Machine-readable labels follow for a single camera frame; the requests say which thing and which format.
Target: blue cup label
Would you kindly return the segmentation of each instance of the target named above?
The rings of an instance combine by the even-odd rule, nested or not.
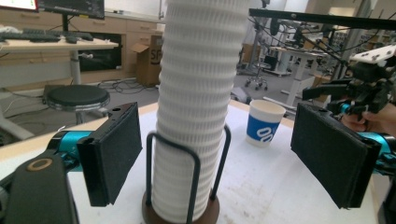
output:
[[[247,121],[247,135],[257,141],[271,142],[278,126],[279,122],[265,122],[249,115]]]

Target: person's hand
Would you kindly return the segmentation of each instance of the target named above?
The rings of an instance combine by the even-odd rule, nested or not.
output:
[[[396,137],[396,106],[387,104],[378,113],[363,112],[358,115],[344,115],[341,122],[356,132],[387,133]]]

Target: white table surface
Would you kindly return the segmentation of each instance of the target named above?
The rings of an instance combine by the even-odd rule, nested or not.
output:
[[[338,209],[325,189],[290,150],[292,128],[281,124],[270,147],[256,148],[245,141],[246,110],[230,105],[226,120],[233,138],[219,184],[218,223],[377,223],[377,202],[372,185],[366,191],[361,208]],[[145,223],[141,213],[146,187],[145,144],[146,136],[154,130],[155,124],[155,111],[140,116],[144,148],[114,205],[91,207],[82,173],[69,173],[81,223]],[[7,147],[5,151],[0,148],[0,178],[44,150],[48,142],[37,141]]]

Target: computer monitor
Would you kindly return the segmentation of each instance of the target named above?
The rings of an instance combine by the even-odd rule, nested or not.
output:
[[[82,18],[105,18],[105,0],[38,0],[38,7],[44,11]]]
[[[0,8],[38,12],[37,0],[0,0]]]

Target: stool seat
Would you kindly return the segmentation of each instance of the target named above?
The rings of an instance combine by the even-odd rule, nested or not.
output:
[[[110,94],[95,86],[71,85],[49,91],[46,102],[50,108],[76,112],[79,124],[84,122],[83,112],[104,107],[110,102]]]

